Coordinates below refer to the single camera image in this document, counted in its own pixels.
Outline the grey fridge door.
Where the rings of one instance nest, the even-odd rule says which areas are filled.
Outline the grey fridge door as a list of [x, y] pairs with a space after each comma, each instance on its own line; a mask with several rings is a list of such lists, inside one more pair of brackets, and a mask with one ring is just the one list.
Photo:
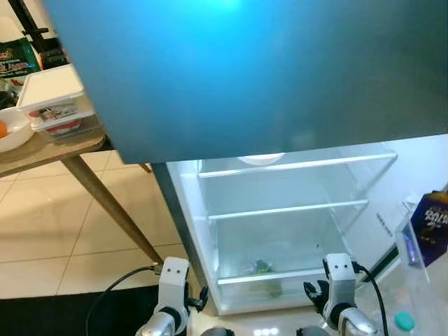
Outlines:
[[387, 336], [448, 336], [446, 180], [383, 176], [370, 196], [372, 320]]

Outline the glass fridge shelf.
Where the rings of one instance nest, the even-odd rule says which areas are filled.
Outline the glass fridge shelf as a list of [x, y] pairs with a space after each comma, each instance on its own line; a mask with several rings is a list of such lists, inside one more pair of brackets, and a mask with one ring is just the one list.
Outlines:
[[250, 260], [257, 260], [257, 258], [240, 260], [240, 262], [231, 262], [228, 263], [228, 265], [221, 265], [220, 268], [218, 268], [218, 277], [215, 280], [215, 283], [218, 285], [226, 285], [254, 281], [273, 281], [273, 279], [285, 279], [291, 277], [317, 277], [322, 276], [324, 273], [323, 266], [319, 262], [316, 266], [310, 267], [308, 267], [308, 263], [305, 262], [300, 268], [287, 268], [285, 271], [282, 271], [282, 269], [277, 267], [276, 263], [268, 259], [268, 262], [271, 263], [273, 268], [276, 270], [275, 273], [246, 275], [246, 273], [244, 273], [244, 268], [246, 268], [246, 265], [250, 262]]
[[368, 204], [368, 198], [365, 197], [314, 190], [230, 193], [224, 196], [211, 195], [205, 201], [211, 220]]
[[355, 161], [368, 161], [378, 159], [395, 159], [397, 155], [395, 153], [375, 154], [375, 155], [362, 155], [356, 157], [346, 157], [345, 159], [326, 159], [326, 160], [312, 160], [312, 161], [300, 161], [294, 163], [285, 163], [264, 167], [244, 167], [243, 169], [225, 169], [218, 171], [200, 172], [199, 177], [219, 177], [219, 176], [233, 176], [243, 175], [250, 173], [258, 173], [263, 171], [282, 171], [289, 169], [306, 169], [307, 167], [324, 167], [329, 165], [346, 164]]

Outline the grey steel fridge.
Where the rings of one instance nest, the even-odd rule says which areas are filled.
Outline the grey steel fridge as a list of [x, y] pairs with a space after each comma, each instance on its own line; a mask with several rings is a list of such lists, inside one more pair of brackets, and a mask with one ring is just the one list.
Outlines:
[[[348, 253], [372, 271], [383, 176], [448, 184], [448, 0], [43, 0], [125, 163], [150, 163], [192, 268], [225, 314], [309, 305], [291, 277], [218, 285], [250, 258], [285, 269]], [[395, 153], [233, 176], [266, 166]], [[211, 220], [205, 199], [317, 191], [368, 204]]]

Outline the black robot left foot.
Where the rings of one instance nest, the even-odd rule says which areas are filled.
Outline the black robot left foot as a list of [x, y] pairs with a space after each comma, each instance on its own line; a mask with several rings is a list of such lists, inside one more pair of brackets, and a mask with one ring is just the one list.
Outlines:
[[201, 332], [199, 336], [236, 336], [236, 334], [231, 329], [215, 326], [204, 330], [204, 332]]

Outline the green vegetable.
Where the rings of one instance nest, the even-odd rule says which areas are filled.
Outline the green vegetable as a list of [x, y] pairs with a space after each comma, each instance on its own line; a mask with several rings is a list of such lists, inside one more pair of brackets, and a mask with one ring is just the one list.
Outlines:
[[247, 263], [246, 268], [244, 268], [244, 273], [246, 273], [246, 275], [261, 275], [275, 272], [276, 270], [268, 260], [261, 259], [250, 260], [250, 262]]

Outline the blue chocolate milk carton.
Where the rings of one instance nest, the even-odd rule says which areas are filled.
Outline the blue chocolate milk carton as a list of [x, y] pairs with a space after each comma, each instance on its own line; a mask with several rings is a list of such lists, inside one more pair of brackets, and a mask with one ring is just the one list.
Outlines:
[[410, 219], [423, 265], [428, 267], [448, 249], [448, 196], [446, 191], [426, 193]]

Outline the black floor mat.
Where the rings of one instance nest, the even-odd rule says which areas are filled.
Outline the black floor mat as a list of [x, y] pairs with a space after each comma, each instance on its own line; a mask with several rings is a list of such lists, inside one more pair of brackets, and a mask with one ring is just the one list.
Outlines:
[[[0, 300], [0, 336], [85, 336], [96, 293]], [[135, 336], [158, 301], [158, 287], [114, 289], [92, 311], [90, 336]]]

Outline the wooden table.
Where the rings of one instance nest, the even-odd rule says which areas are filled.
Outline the wooden table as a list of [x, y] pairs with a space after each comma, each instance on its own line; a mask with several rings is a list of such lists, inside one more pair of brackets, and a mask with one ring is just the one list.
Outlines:
[[32, 137], [25, 144], [7, 153], [0, 153], [0, 177], [5, 177], [35, 169], [55, 161], [61, 161], [71, 175], [83, 186], [96, 202], [109, 214], [124, 233], [154, 263], [162, 263], [163, 258], [145, 237], [140, 227], [132, 220], [125, 208], [90, 169], [81, 154], [105, 151], [114, 148], [108, 135], [103, 131], [84, 132], [70, 138], [70, 141], [54, 144], [41, 137]]

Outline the white lidded plastic container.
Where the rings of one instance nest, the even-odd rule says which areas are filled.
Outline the white lidded plastic container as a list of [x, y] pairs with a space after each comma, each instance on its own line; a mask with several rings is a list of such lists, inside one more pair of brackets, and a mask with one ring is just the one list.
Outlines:
[[32, 131], [55, 144], [102, 128], [72, 64], [26, 76], [15, 107], [28, 116]]

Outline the green stock powder bag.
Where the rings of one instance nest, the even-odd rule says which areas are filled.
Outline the green stock powder bag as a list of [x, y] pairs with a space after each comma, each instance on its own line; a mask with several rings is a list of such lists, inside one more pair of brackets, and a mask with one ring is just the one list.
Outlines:
[[40, 70], [41, 62], [28, 38], [0, 42], [0, 78], [28, 76]]

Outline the black metal stand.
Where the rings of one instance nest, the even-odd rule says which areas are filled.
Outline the black metal stand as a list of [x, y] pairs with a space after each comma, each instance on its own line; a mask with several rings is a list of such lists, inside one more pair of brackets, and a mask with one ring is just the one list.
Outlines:
[[40, 27], [36, 24], [25, 0], [6, 0], [6, 2], [10, 4], [10, 9], [12, 9], [17, 20], [22, 25], [20, 32], [31, 38], [31, 45], [35, 48], [43, 69], [69, 64], [69, 59], [65, 55], [63, 45], [59, 42], [59, 39], [44, 38], [43, 35], [49, 32], [49, 28]]

